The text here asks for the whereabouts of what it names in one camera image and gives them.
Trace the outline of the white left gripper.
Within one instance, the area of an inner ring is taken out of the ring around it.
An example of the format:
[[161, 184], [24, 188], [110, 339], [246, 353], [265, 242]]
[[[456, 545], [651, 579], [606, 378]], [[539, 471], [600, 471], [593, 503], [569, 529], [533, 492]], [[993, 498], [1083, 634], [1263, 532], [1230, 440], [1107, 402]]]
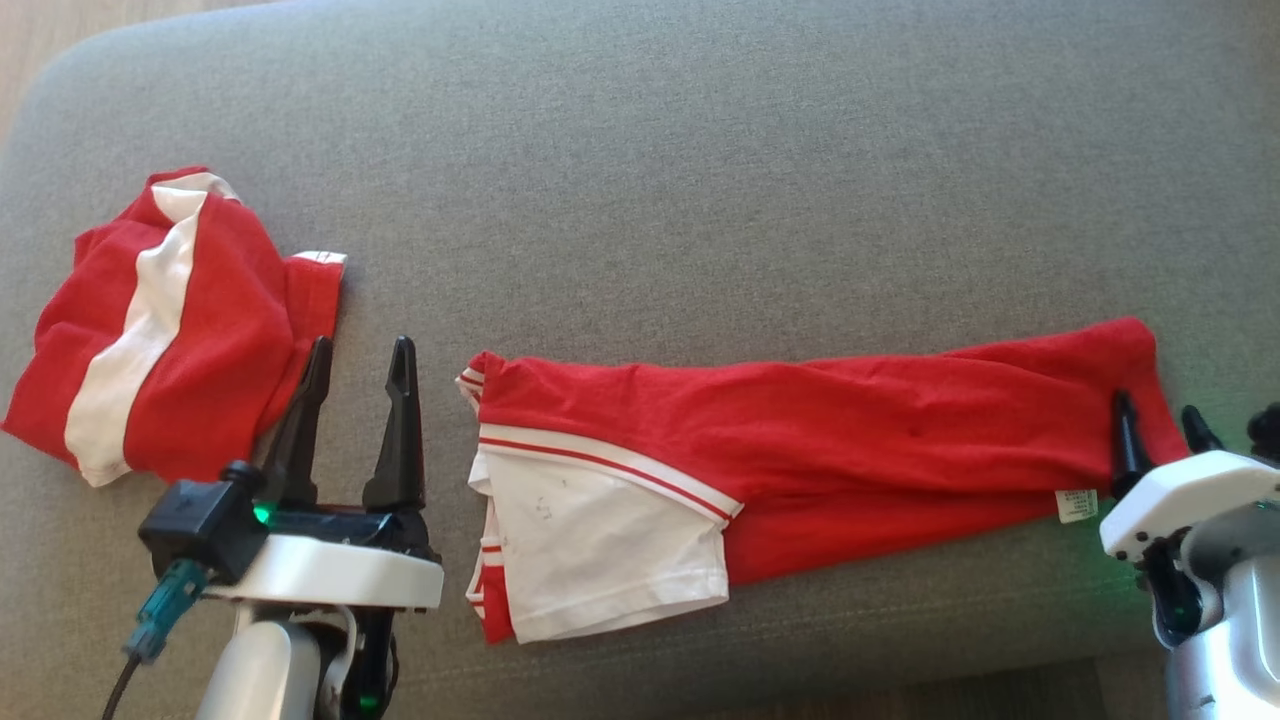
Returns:
[[[269, 447], [260, 506], [314, 506], [317, 423], [330, 387], [333, 342], [317, 337]], [[417, 512], [425, 507], [425, 466], [416, 347], [396, 338], [385, 392], [390, 407], [378, 464], [362, 492], [370, 512], [349, 509], [261, 511], [268, 538], [236, 584], [205, 594], [301, 607], [419, 611], [440, 605], [444, 569]]]

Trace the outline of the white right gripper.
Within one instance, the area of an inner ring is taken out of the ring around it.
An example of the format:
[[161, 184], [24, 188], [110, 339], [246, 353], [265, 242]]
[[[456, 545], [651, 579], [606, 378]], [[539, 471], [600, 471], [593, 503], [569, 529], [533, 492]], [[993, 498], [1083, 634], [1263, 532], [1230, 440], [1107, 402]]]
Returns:
[[1280, 500], [1280, 469], [1222, 450], [1197, 406], [1183, 407], [1181, 429], [1197, 455], [1153, 469], [1132, 396], [1125, 389], [1114, 395], [1112, 497], [1120, 500], [1100, 524], [1107, 556], [1140, 559], [1152, 543], [1185, 528]]

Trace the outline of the red shorts white stripe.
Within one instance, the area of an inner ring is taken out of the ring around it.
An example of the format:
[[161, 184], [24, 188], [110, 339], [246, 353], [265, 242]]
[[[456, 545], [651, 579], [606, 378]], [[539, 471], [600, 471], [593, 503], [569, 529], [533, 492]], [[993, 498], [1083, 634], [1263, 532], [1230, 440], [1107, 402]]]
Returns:
[[92, 487], [210, 482], [282, 418], [337, 328], [347, 258], [282, 252], [205, 167], [151, 176], [76, 238], [0, 430]]

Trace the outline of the red Bulls jersey white sleeves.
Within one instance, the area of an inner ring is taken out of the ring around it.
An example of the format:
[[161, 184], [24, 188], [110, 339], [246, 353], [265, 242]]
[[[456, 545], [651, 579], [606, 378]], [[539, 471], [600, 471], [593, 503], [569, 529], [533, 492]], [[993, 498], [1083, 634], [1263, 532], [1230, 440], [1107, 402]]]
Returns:
[[1110, 495], [1117, 401], [1189, 451], [1126, 316], [931, 355], [727, 366], [475, 356], [466, 600], [498, 644], [726, 603], [739, 585], [945, 544]]

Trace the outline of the grey fabric sofa seat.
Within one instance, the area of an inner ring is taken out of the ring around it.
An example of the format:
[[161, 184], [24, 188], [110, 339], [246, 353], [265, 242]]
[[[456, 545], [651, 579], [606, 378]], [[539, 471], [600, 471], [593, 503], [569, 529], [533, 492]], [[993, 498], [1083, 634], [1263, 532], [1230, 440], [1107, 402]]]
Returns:
[[718, 365], [1140, 318], [1231, 447], [1280, 401], [1280, 0], [312, 0], [58, 58], [0, 152], [0, 416], [74, 238], [205, 165], [348, 258], [315, 479], [417, 346], [445, 601], [387, 720], [1166, 720], [1133, 573], [1056, 520], [489, 646], [475, 354]]

